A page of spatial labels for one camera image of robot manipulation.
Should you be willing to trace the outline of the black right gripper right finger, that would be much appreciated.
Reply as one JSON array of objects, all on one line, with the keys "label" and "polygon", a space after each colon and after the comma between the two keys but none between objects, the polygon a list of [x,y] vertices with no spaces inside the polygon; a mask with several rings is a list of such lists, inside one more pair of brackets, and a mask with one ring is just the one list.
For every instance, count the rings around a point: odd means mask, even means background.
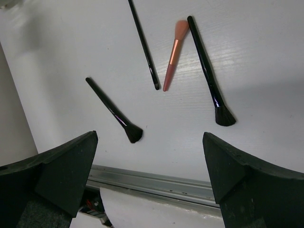
[{"label": "black right gripper right finger", "polygon": [[205,132],[203,149],[215,202],[227,228],[302,228],[304,175]]}]

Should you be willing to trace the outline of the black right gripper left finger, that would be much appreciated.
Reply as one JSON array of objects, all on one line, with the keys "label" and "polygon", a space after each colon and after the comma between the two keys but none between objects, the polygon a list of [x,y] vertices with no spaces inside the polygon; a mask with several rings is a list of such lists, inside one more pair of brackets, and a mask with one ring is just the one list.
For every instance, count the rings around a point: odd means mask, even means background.
[{"label": "black right gripper left finger", "polygon": [[0,168],[2,228],[68,228],[97,149],[96,131]]}]

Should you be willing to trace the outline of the black fan brush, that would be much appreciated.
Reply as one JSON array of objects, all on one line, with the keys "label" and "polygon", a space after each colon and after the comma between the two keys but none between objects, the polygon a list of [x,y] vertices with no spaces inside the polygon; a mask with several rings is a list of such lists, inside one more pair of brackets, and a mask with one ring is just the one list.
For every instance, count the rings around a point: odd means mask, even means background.
[{"label": "black fan brush", "polygon": [[106,93],[98,86],[98,84],[91,78],[86,77],[86,82],[99,97],[102,103],[110,111],[110,113],[115,117],[118,123],[123,127],[130,143],[136,143],[141,140],[143,136],[143,129],[133,124],[111,101],[111,99],[106,95]]},{"label": "black fan brush", "polygon": [[211,63],[209,61],[209,57],[207,52],[203,46],[202,39],[199,34],[199,30],[196,26],[195,20],[192,16],[187,17],[187,21],[190,27],[190,31],[193,37],[193,41],[198,53],[198,57],[200,60],[200,64],[202,67],[202,71],[204,73],[205,79],[208,84],[208,88],[210,91],[210,95],[215,107],[215,121],[220,126],[232,126],[237,121],[233,114],[227,108],[220,90],[218,88]]}]

